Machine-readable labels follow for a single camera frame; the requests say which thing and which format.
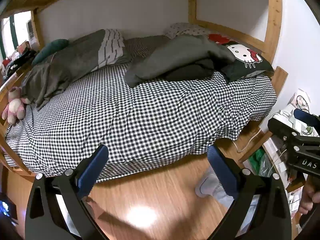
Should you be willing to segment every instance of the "green pillow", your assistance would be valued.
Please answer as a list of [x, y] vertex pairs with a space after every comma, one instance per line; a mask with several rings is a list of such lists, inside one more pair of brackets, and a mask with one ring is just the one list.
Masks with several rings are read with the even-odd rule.
[[69, 45], [69, 41], [65, 39], [57, 39], [55, 41], [50, 42], [49, 44], [45, 45], [43, 49], [41, 49], [41, 51], [33, 60], [32, 66], [42, 62], [44, 59], [46, 59], [50, 55], [56, 53], [59, 50], [64, 49], [68, 45]]

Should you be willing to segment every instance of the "silver bolt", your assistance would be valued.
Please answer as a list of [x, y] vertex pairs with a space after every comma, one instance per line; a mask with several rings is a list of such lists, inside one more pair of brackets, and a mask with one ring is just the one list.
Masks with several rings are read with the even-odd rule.
[[43, 176], [43, 174], [42, 174], [42, 173], [39, 173], [39, 174], [37, 174], [36, 179], [41, 179], [42, 176]]
[[67, 169], [64, 174], [66, 174], [67, 176], [70, 176], [73, 173], [73, 169]]
[[242, 173], [244, 174], [244, 175], [250, 175], [251, 174], [251, 171], [249, 170], [249, 169], [243, 169], [242, 170]]
[[273, 176], [275, 179], [280, 179], [280, 176], [279, 176], [279, 174], [277, 174], [277, 173], [272, 174], [272, 176]]

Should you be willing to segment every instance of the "white cable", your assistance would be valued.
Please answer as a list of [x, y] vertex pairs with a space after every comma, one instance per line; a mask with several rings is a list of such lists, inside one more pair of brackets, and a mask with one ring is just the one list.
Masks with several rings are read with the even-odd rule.
[[278, 158], [273, 162], [273, 165], [272, 165], [272, 167], [271, 167], [270, 171], [272, 171], [272, 168], [275, 166], [276, 161], [280, 159], [280, 157], [284, 154], [284, 152], [285, 152], [286, 150], [287, 150], [287, 149], [285, 149], [285, 150], [280, 154], [280, 156], [279, 156], [279, 157], [278, 157]]
[[260, 132], [261, 132], [261, 129], [259, 129], [259, 131], [258, 131], [254, 136], [251, 137], [251, 139], [249, 140], [249, 142], [247, 143], [247, 145], [246, 145], [241, 151], [239, 151], [236, 143], [235, 143], [234, 141], [232, 141], [233, 144], [235, 145], [236, 149], [237, 149], [237, 153], [243, 152], [243, 151], [248, 147], [248, 145], [249, 145], [249, 143], [252, 141], [252, 139], [255, 138]]

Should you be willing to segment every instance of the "checkered bed sheet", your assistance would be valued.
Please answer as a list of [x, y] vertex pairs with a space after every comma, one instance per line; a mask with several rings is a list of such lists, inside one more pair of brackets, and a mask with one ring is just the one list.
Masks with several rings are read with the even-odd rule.
[[[134, 38], [125, 45], [133, 56], [145, 57], [166, 39]], [[40, 111], [27, 106], [26, 117], [8, 128], [7, 143], [31, 171], [46, 176], [75, 168], [105, 144], [109, 160], [101, 182], [202, 154], [221, 137], [235, 140], [276, 102], [263, 75], [227, 85], [215, 72], [205, 80], [157, 79], [131, 89], [126, 67], [106, 66], [84, 76]]]

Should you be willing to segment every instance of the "plush toy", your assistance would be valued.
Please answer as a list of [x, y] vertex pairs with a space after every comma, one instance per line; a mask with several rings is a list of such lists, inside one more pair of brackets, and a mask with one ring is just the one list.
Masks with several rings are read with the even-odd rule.
[[17, 120], [23, 119], [26, 115], [24, 104], [30, 104], [27, 98], [21, 98], [21, 88], [13, 87], [8, 92], [8, 104], [2, 112], [2, 119], [8, 118], [9, 124], [14, 124]]

